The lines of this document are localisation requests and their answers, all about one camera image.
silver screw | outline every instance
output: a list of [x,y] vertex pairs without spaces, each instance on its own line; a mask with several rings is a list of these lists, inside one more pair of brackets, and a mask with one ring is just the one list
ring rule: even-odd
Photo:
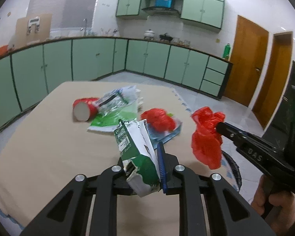
[[118,171],[121,170],[121,167],[118,166],[118,165],[115,165],[115,166],[113,166],[113,167],[111,168],[111,170],[112,170],[113,172],[118,172]]
[[76,176],[76,181],[78,181],[78,182],[81,182],[81,181],[83,181],[85,179],[85,176],[84,175],[77,175]]
[[177,171],[184,171],[185,170],[185,167],[183,165],[177,165],[175,167],[175,170],[177,170]]
[[221,177],[220,174],[215,173],[215,174],[212,175],[212,179],[215,180],[215,181],[219,181],[219,180],[221,180],[221,178],[222,177]]

beige tablecloth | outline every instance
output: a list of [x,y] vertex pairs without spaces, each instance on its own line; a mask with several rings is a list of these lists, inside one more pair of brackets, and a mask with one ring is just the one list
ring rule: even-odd
[[[26,226],[77,174],[94,176],[115,165],[119,151],[112,134],[88,132],[88,122],[72,118],[77,98],[100,97],[128,83],[66,82],[49,94],[21,123],[0,154],[0,209]],[[166,152],[196,173],[211,171],[191,149],[195,124],[181,100],[167,87],[137,85],[143,110],[163,108],[183,121]],[[216,170],[225,176],[226,169]],[[177,235],[179,197],[162,192],[144,198],[118,197],[118,235]]]

white pot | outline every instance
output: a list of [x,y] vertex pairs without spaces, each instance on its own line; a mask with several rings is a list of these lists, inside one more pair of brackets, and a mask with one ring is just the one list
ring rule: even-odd
[[147,38],[154,38],[154,36],[155,36],[155,32],[152,31],[151,29],[146,30],[144,33],[144,37],[147,37]]

red plastic bag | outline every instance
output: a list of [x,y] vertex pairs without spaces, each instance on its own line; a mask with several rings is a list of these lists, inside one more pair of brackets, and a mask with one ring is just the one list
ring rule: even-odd
[[173,131],[176,123],[173,118],[167,115],[167,112],[161,108],[153,108],[141,114],[141,120],[147,120],[158,132]]
[[211,170],[218,169],[221,167],[221,144],[223,141],[215,128],[219,122],[224,122],[225,114],[222,112],[213,113],[206,106],[195,111],[191,117],[197,125],[191,140],[194,156],[200,162],[208,165]]

green bottle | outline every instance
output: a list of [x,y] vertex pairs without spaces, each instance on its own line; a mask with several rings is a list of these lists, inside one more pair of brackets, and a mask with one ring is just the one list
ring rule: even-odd
[[229,58],[229,53],[230,53],[230,44],[228,43],[228,44],[225,46],[225,49],[224,49],[223,59],[228,60],[228,58]]

